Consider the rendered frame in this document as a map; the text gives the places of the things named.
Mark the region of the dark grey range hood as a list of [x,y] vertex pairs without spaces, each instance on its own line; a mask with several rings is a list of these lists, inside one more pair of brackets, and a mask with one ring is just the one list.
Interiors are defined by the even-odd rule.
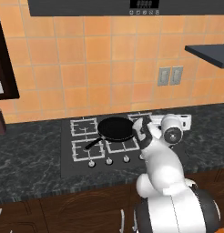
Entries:
[[224,0],[28,0],[31,16],[224,15]]

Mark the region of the black hob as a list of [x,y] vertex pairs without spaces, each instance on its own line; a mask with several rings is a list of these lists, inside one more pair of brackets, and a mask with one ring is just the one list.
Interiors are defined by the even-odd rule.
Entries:
[[[64,119],[61,128],[61,177],[92,175],[144,166],[143,160],[138,157],[141,151],[134,137],[125,142],[102,140],[89,150],[85,150],[85,147],[98,138],[97,126],[103,119],[124,117],[135,122],[141,117],[151,119],[152,116],[151,112],[143,111]],[[123,161],[125,155],[130,158],[129,163]],[[113,160],[112,165],[106,164],[108,157]],[[96,162],[94,167],[88,166],[90,160]]]

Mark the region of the dark grey wall shelf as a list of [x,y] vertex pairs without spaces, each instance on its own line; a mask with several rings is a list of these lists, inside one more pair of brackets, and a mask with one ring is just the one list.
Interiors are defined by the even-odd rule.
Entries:
[[185,50],[216,67],[224,69],[224,44],[185,46]]

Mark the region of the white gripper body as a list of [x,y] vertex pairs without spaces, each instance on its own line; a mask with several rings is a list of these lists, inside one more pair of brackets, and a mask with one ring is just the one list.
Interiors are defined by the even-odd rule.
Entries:
[[153,115],[151,120],[154,125],[164,129],[178,127],[180,130],[186,131],[191,128],[191,115]]

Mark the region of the brown wooden cupboard door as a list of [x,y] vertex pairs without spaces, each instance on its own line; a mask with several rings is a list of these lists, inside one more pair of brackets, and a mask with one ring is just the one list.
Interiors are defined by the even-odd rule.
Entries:
[[0,233],[48,233],[38,200],[0,205]]
[[220,226],[224,228],[224,168],[187,174],[186,178],[194,180],[199,188],[206,189],[216,200],[220,215]]
[[119,233],[120,209],[129,206],[128,185],[105,187],[40,200],[49,233]]

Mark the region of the black frying pan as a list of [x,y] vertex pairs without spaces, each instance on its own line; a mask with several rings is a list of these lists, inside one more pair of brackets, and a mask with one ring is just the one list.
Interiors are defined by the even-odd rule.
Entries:
[[85,150],[89,150],[96,143],[105,140],[109,142],[125,142],[133,135],[133,122],[127,118],[112,116],[103,119],[97,126],[98,138],[89,143]]

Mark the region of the grey wall socket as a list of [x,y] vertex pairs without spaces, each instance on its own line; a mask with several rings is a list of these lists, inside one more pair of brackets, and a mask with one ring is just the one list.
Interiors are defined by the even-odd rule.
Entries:
[[158,71],[158,86],[167,86],[171,67],[161,67]]
[[170,84],[172,86],[180,84],[182,72],[183,72],[183,66],[172,67],[172,72],[170,77]]

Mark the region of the dark framed window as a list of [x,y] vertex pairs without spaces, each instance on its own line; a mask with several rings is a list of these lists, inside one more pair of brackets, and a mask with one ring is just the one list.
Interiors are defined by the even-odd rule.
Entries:
[[8,54],[0,21],[0,100],[19,98],[15,74]]

